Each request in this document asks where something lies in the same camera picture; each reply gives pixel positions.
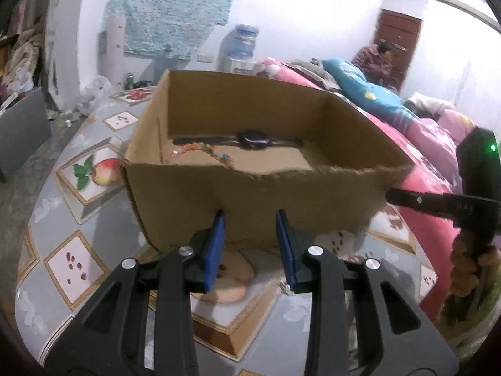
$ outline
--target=watch face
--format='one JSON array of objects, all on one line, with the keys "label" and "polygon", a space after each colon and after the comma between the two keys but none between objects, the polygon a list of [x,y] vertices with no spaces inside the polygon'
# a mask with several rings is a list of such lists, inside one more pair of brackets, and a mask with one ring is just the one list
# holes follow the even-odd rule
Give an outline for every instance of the watch face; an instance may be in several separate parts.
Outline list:
[{"label": "watch face", "polygon": [[262,131],[246,130],[238,134],[240,146],[251,150],[263,150],[271,146],[271,137]]}]

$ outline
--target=beaded bracelet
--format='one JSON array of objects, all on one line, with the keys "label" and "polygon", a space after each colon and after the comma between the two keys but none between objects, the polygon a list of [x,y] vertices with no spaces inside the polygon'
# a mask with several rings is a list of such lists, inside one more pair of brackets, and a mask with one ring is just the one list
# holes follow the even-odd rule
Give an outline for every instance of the beaded bracelet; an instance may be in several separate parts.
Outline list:
[{"label": "beaded bracelet", "polygon": [[205,143],[189,143],[182,145],[180,147],[176,147],[169,154],[169,158],[171,159],[177,158],[181,156],[181,154],[184,154],[188,151],[199,151],[199,150],[209,154],[211,157],[215,158],[216,160],[224,164],[224,166],[233,168],[233,160],[228,154],[219,154],[215,150],[214,146]]}]

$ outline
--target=power outlet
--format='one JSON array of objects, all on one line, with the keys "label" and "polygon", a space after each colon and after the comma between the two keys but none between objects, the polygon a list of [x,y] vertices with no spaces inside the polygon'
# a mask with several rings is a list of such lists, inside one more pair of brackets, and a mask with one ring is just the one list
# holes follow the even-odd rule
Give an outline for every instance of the power outlet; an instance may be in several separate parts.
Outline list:
[{"label": "power outlet", "polygon": [[214,56],[209,55],[209,54],[198,54],[196,57],[197,62],[204,62],[206,64],[212,63],[214,60]]}]

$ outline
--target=watch strap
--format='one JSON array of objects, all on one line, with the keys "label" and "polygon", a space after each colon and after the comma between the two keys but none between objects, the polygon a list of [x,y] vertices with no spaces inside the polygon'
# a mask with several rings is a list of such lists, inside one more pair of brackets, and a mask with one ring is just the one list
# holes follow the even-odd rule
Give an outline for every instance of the watch strap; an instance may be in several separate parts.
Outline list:
[{"label": "watch strap", "polygon": [[185,145],[190,143],[204,143],[210,145],[240,145],[237,136],[178,137],[174,139],[174,145]]},{"label": "watch strap", "polygon": [[292,148],[300,148],[304,145],[304,143],[299,140],[271,140],[271,147],[292,147]]}]

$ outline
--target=pink blanket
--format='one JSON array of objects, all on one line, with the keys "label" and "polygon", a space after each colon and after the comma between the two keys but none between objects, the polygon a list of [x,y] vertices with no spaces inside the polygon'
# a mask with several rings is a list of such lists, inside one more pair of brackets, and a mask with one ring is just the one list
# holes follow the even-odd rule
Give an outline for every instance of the pink blanket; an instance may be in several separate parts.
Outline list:
[{"label": "pink blanket", "polygon": [[[255,68],[256,73],[266,75],[270,79],[317,89],[310,81],[272,59],[258,64]],[[453,184],[458,181],[456,145],[471,131],[473,123],[467,123],[465,117],[458,112],[446,110],[439,124],[431,119],[416,118],[410,126],[407,137],[404,137],[373,115],[358,107],[357,109],[414,160],[416,167],[402,184],[403,189],[452,193]],[[449,256],[458,230],[452,227],[451,221],[421,214],[412,209],[400,208],[400,213],[437,273],[437,284],[421,302],[423,311],[429,318],[436,320],[450,288],[452,264]]]},{"label": "pink blanket", "polygon": [[[450,183],[437,173],[436,168],[408,139],[376,117],[363,110],[360,112],[386,133],[416,163],[416,167],[402,184],[403,189],[417,192],[452,192]],[[434,321],[449,293],[450,272],[452,270],[449,256],[452,252],[452,242],[459,231],[452,227],[452,221],[446,219],[431,217],[409,208],[400,208],[400,213],[419,241],[438,276],[437,284],[421,302],[423,311]]]}]

